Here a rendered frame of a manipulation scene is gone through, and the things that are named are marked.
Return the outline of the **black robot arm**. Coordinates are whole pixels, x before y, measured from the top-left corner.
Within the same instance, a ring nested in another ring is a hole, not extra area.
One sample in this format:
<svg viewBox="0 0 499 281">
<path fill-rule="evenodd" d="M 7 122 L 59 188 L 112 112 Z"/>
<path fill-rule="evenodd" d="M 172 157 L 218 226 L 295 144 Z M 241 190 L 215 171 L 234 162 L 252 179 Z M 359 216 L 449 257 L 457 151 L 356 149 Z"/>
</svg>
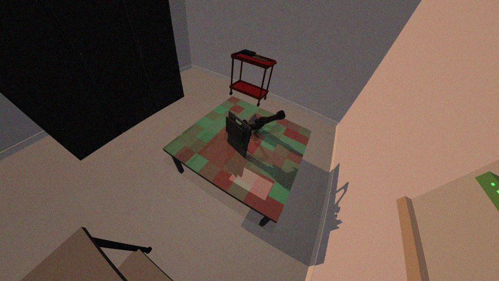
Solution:
<svg viewBox="0 0 499 281">
<path fill-rule="evenodd" d="M 252 130 L 257 130 L 261 129 L 262 126 L 264 126 L 266 123 L 269 123 L 274 120 L 283 120 L 286 117 L 285 113 L 283 110 L 278 111 L 275 115 L 269 116 L 269 117 L 260 117 L 259 119 L 255 120 L 254 124 L 252 125 Z"/>
</svg>

